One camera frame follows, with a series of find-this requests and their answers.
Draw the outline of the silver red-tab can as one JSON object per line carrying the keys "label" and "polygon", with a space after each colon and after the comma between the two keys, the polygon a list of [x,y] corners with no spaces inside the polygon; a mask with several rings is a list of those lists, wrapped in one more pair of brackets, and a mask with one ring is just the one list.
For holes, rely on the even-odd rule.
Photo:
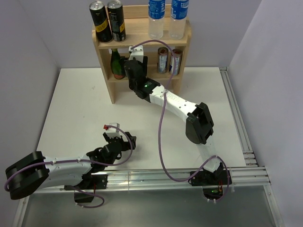
{"label": "silver red-tab can", "polygon": [[160,47],[158,49],[157,72],[160,74],[164,74],[167,72],[168,54],[168,48]]}

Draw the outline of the green glass bottle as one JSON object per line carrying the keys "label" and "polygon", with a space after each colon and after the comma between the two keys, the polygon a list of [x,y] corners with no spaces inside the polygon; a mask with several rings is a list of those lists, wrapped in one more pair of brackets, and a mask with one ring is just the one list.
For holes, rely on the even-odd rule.
{"label": "green glass bottle", "polygon": [[111,66],[111,71],[114,75],[115,79],[123,79],[125,77],[125,73],[123,72],[123,68],[120,62],[120,54],[118,52],[118,49],[111,49],[112,54],[111,54],[111,61],[110,61],[110,66]]}

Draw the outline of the silver blue energy can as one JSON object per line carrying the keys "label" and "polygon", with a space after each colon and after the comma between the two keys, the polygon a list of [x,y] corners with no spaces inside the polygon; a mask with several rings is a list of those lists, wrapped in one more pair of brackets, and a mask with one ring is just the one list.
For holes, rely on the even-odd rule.
{"label": "silver blue energy can", "polygon": [[170,55],[169,73],[173,76],[179,74],[183,51],[175,48],[172,50]]}

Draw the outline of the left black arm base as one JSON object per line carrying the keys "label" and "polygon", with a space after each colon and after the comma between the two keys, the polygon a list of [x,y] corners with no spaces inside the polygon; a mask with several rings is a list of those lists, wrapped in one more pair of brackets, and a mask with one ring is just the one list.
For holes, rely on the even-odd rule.
{"label": "left black arm base", "polygon": [[[76,205],[92,209],[101,207],[105,203],[105,199],[96,194],[96,189],[106,189],[108,175],[95,175],[95,174],[85,174],[82,176],[82,181],[76,186],[65,185],[64,190],[74,191],[74,201]],[[102,203],[95,206],[87,206],[85,203],[90,203],[95,197],[102,200]]]}

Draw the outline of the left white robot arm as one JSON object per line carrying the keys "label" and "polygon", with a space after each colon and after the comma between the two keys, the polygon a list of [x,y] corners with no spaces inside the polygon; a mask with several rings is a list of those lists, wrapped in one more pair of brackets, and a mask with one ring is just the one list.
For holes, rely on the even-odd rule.
{"label": "left white robot arm", "polygon": [[9,166],[6,171],[7,181],[4,189],[13,200],[33,194],[38,189],[63,185],[66,189],[92,189],[93,174],[102,172],[108,166],[115,166],[124,151],[136,148],[136,137],[125,133],[126,140],[120,133],[103,134],[107,144],[76,158],[46,157],[41,151],[34,151]]}

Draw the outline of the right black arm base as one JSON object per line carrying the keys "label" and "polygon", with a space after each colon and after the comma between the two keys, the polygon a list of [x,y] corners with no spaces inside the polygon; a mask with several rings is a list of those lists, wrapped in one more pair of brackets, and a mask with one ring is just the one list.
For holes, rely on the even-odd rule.
{"label": "right black arm base", "polygon": [[218,169],[213,173],[202,170],[187,181],[191,186],[214,186],[213,188],[203,189],[203,194],[207,199],[219,199],[223,196],[223,186],[232,184],[230,172]]}

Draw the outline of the clear water bottle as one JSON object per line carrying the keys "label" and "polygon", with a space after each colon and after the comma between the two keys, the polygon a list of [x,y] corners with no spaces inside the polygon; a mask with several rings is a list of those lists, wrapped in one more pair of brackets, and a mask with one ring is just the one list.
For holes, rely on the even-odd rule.
{"label": "clear water bottle", "polygon": [[163,37],[165,16],[165,0],[148,1],[149,28],[148,35],[151,39]]}
{"label": "clear water bottle", "polygon": [[189,0],[173,0],[171,2],[169,35],[179,40],[184,36]]}

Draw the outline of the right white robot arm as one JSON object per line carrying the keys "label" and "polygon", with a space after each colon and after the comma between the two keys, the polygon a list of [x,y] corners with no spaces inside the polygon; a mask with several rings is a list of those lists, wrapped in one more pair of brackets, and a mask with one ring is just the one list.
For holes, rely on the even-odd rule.
{"label": "right white robot arm", "polygon": [[146,65],[147,57],[144,57],[143,62],[131,58],[124,62],[129,88],[140,99],[161,106],[163,111],[169,110],[185,122],[186,137],[197,145],[206,159],[201,172],[209,184],[216,184],[222,177],[224,163],[215,154],[212,139],[214,122],[208,106],[205,103],[189,102],[148,78]]}

